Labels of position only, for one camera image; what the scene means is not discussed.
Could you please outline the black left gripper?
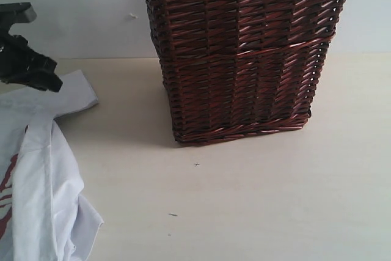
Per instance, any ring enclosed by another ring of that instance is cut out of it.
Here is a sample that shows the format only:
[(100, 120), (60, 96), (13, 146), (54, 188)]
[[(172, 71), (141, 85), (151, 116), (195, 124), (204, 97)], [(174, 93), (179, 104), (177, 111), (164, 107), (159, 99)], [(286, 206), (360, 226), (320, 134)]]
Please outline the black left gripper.
[(1, 82), (59, 92), (63, 82), (56, 67), (55, 60), (31, 49), (23, 36), (1, 34)]

